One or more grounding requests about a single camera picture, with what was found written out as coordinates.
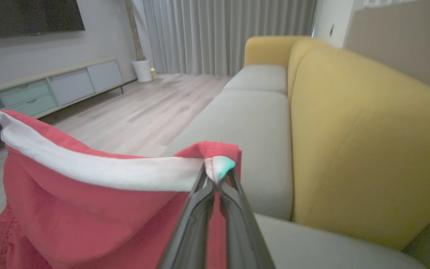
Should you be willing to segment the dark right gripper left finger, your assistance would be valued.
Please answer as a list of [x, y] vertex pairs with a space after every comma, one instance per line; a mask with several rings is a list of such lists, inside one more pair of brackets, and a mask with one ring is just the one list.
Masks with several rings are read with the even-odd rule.
[[159, 260], [158, 269], [205, 269], [214, 200], [215, 184], [202, 166]]

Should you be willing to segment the white planter pot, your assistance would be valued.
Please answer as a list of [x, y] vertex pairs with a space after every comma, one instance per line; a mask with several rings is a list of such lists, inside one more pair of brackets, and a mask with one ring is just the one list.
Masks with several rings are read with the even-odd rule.
[[150, 60], [133, 60], [131, 61], [136, 73], [138, 83], [148, 83], [153, 81]]

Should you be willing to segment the brown wooden trunk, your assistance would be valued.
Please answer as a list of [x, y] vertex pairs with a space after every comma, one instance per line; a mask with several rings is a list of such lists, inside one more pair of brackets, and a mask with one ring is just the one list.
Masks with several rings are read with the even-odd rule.
[[145, 58], [145, 55], [142, 51], [140, 37], [138, 35], [138, 27], [137, 27], [137, 23], [135, 20], [135, 14], [134, 14], [134, 10], [133, 10], [133, 2], [132, 2], [132, 0], [124, 0], [124, 2], [125, 2], [126, 10], [127, 10], [128, 20], [130, 23], [131, 33], [133, 36], [133, 43], [134, 43], [134, 46], [136, 49], [136, 58], [137, 58], [137, 61], [143, 61], [146, 58]]

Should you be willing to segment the black wall television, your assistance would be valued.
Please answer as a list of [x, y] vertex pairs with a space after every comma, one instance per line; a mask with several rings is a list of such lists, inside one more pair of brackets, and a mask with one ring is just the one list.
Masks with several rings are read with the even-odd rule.
[[0, 38], [80, 31], [77, 0], [0, 0]]

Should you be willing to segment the red white basketball jersey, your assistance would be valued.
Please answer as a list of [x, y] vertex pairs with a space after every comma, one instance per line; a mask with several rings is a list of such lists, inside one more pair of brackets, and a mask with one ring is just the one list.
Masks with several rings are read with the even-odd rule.
[[94, 150], [8, 109], [0, 125], [0, 269], [156, 269], [200, 170], [218, 183], [241, 166], [234, 144], [150, 158]]

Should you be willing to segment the grey sofa seat cushion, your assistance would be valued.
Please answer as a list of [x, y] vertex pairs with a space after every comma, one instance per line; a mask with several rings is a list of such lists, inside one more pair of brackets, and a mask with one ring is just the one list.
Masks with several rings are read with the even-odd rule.
[[169, 143], [163, 156], [197, 142], [238, 145], [241, 184], [252, 210], [290, 220], [292, 145], [288, 99], [264, 91], [224, 91]]
[[287, 95], [286, 68], [280, 65], [245, 66], [229, 80], [223, 90], [264, 91]]

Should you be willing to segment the low pastel tv cabinet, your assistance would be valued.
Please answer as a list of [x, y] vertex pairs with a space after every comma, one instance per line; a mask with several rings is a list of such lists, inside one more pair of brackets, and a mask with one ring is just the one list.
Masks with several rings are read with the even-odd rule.
[[99, 59], [0, 83], [0, 109], [41, 118], [123, 85], [118, 60]]

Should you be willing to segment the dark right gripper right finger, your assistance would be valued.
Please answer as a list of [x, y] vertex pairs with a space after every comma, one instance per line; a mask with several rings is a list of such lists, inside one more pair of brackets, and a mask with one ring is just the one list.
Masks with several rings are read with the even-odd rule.
[[235, 170], [219, 182], [225, 218], [227, 269], [276, 269]]

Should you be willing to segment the grey pleated curtain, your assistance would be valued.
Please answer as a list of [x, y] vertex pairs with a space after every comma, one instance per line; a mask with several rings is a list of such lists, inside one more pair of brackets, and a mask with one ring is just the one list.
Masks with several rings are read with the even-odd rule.
[[311, 35], [317, 0], [143, 0], [158, 73], [235, 75], [253, 36]]

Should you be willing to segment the yellow sofa backrest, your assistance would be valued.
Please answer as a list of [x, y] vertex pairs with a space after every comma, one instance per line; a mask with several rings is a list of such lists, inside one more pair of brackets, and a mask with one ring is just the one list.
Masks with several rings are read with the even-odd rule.
[[430, 86], [306, 38], [288, 94], [293, 221], [406, 247], [430, 223]]

